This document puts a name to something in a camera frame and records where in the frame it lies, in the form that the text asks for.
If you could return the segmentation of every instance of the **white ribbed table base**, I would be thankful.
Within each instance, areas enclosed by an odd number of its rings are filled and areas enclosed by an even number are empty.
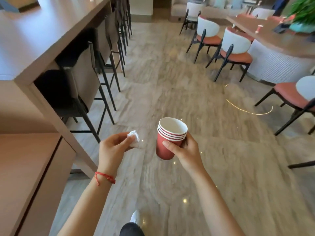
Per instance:
[[[248,73],[270,83],[296,82],[309,75],[315,59],[297,58],[279,53],[254,40],[248,53],[253,57]]]

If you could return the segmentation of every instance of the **wooden countertop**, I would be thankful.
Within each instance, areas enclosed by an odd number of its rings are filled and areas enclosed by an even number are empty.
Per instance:
[[[277,34],[272,31],[279,23],[274,20],[246,18],[242,16],[226,18],[238,28],[254,37],[266,47],[293,57],[315,59],[315,43],[306,40],[305,35],[289,33]],[[263,25],[259,33],[255,33],[258,25]]]
[[[38,0],[25,13],[0,11],[0,80],[30,84],[109,0]]]
[[[14,235],[60,139],[59,133],[0,135],[0,229]]]

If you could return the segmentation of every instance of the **potted plant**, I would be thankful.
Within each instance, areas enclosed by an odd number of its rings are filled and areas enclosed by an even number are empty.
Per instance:
[[[315,31],[315,0],[297,0],[291,5],[290,15],[295,15],[291,30],[304,33]]]

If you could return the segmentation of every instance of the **forearm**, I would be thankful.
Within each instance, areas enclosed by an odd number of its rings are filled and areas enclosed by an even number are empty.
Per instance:
[[[83,191],[58,236],[93,236],[102,214],[111,183],[98,176],[100,185],[93,178]]]
[[[212,236],[245,236],[206,170],[193,176]]]

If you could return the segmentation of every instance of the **hand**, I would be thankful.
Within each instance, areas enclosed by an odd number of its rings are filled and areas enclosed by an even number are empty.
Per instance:
[[[136,138],[135,136],[127,137],[127,134],[128,132],[114,134],[100,142],[99,166],[97,171],[116,177],[124,153],[132,149],[130,144]]]
[[[163,145],[179,158],[179,161],[192,178],[194,178],[196,174],[205,172],[198,143],[189,132],[186,135],[185,141],[182,143],[182,148],[169,141],[163,141]]]

